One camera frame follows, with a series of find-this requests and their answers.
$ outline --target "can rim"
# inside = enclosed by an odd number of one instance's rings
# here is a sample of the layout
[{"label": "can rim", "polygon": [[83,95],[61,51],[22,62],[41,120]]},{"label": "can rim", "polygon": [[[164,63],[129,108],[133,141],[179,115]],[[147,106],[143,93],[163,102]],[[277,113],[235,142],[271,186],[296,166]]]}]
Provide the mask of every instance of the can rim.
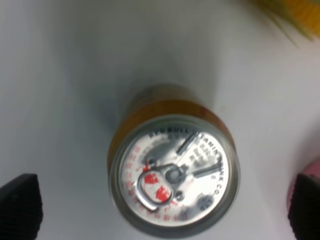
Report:
[{"label": "can rim", "polygon": [[[227,156],[228,166],[230,174],[228,176],[227,188],[217,204],[217,206],[208,213],[202,219],[183,226],[167,227],[159,226],[147,222],[146,220],[135,214],[128,206],[124,197],[122,196],[119,184],[119,170],[121,162],[120,159],[126,154],[126,151],[130,149],[130,146],[135,142],[137,136],[145,134],[151,128],[161,126],[163,124],[184,124],[190,127],[200,128],[206,132],[212,134],[216,140],[221,144]],[[112,198],[112,202],[121,215],[135,228],[152,236],[161,238],[184,238],[202,231],[215,225],[219,220],[231,208],[234,203],[240,186],[240,166],[238,157],[228,137],[226,137],[215,125],[202,120],[198,117],[182,115],[182,114],[170,114],[165,116],[158,116],[151,120],[148,120],[141,125],[133,129],[122,141],[118,150],[116,151],[109,174],[109,191]]]}]

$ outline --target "white table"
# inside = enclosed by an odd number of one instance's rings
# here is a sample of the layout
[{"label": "white table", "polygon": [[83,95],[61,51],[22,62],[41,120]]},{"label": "white table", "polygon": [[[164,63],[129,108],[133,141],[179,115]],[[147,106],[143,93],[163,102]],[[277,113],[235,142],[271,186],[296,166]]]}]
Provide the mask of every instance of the white table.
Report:
[{"label": "white table", "polygon": [[0,185],[38,174],[38,239],[154,239],[112,205],[106,155],[126,92],[178,82],[227,124],[241,167],[231,210],[190,239],[293,240],[287,191],[317,154],[320,43],[292,30],[295,47],[237,1],[79,2],[0,0]]}]

